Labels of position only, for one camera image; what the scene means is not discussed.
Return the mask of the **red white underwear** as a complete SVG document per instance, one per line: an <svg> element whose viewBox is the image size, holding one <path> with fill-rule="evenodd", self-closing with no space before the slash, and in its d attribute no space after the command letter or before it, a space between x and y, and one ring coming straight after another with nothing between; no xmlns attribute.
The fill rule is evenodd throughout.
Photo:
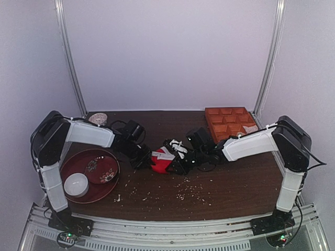
<svg viewBox="0 0 335 251"><path fill-rule="evenodd" d="M172 162L175 159L175 155L172 154L165 146L153 151L151 154L151 160L153 164L151 168L154 172L159 174L170 174L174 172Z"/></svg>

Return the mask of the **orange compartment tray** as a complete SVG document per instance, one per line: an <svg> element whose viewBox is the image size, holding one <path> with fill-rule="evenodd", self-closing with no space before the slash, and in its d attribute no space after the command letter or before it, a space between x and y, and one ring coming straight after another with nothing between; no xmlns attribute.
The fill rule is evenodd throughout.
<svg viewBox="0 0 335 251"><path fill-rule="evenodd" d="M256 125L245 107L205 108L205 117L211 136L216 143L237 136L242 126Z"/></svg>

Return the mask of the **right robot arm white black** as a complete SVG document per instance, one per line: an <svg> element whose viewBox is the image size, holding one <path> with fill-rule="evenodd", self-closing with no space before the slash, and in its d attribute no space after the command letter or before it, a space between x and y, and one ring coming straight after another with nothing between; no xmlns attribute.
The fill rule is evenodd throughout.
<svg viewBox="0 0 335 251"><path fill-rule="evenodd" d="M215 143L204 128L190 131L186 147L175 139L166 140L163 145L175 156L166 169L168 172L186 175L194 167L208 163L221 165L239 159L279 152L286 168L276 209L289 212L300 191L303 176L307 173L311 156L310 135L290 117L281 116L276 123L248 135L230 136Z"/></svg>

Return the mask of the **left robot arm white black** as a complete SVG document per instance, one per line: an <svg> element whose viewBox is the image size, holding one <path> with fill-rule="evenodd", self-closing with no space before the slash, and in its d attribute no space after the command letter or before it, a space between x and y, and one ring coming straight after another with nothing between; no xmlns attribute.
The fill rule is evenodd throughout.
<svg viewBox="0 0 335 251"><path fill-rule="evenodd" d="M133 120L121 128L96 125L83 118L68 118L51 111L30 137L30 155L40 185L54 212L66 210L68 200L63 188L60 166L64 146L88 144L110 149L126 156L135 170L153 165L152 151L138 140L145 130Z"/></svg>

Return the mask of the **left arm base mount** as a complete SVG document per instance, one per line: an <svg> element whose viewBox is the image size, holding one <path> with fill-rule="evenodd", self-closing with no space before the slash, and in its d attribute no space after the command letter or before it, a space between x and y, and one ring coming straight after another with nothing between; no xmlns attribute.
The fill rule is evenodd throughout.
<svg viewBox="0 0 335 251"><path fill-rule="evenodd" d="M74 234L76 236L90 237L94 222L90 219L79 218L70 212L56 212L51 214L48 227Z"/></svg>

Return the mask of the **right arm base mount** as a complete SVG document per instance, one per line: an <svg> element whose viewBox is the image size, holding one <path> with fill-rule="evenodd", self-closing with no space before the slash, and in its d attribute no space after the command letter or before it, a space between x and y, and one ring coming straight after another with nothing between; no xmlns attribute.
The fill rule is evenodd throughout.
<svg viewBox="0 0 335 251"><path fill-rule="evenodd" d="M292 212L283 212L275 209L271 215L255 218L250 221L253 235L268 234L279 230L284 230L286 227L294 226Z"/></svg>

